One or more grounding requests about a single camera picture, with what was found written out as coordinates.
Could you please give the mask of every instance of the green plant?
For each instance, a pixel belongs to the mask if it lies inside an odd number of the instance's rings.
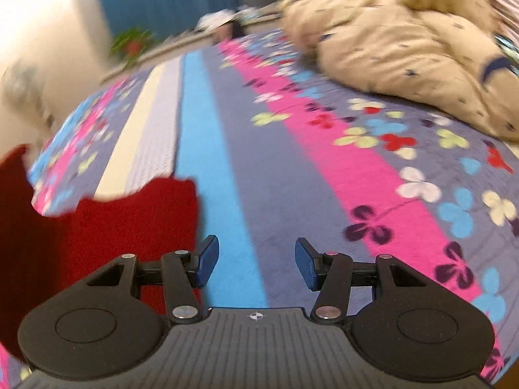
[[[150,31],[134,27],[116,36],[110,49],[110,55],[116,55],[126,60],[125,69],[127,69],[155,44],[156,40]]]

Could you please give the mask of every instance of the beige blanket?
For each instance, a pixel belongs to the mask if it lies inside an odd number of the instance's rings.
[[[281,0],[287,36],[332,79],[436,106],[519,141],[519,77],[487,0]]]

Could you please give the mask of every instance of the crosshair logo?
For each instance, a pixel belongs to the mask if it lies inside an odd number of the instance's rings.
[[[258,321],[258,320],[261,320],[265,317],[264,314],[261,314],[260,312],[255,312],[255,313],[252,313],[251,315],[249,315],[249,317],[254,320],[254,321]]]

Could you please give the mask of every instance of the metal pin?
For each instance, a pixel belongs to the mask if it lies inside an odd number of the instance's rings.
[[[316,310],[316,315],[321,319],[336,319],[341,315],[341,311],[333,305],[323,305]]]
[[[198,314],[198,309],[192,305],[179,305],[173,309],[173,316],[177,319],[192,319]]]

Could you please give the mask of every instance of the bed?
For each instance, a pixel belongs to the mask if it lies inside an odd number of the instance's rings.
[[[519,151],[419,104],[344,88],[279,30],[140,71],[83,102],[29,171],[35,208],[191,177],[221,255],[209,305],[313,305],[294,242],[390,253],[484,311],[492,380],[519,352]],[[349,313],[370,301],[352,293]],[[3,383],[24,374],[2,353]]]

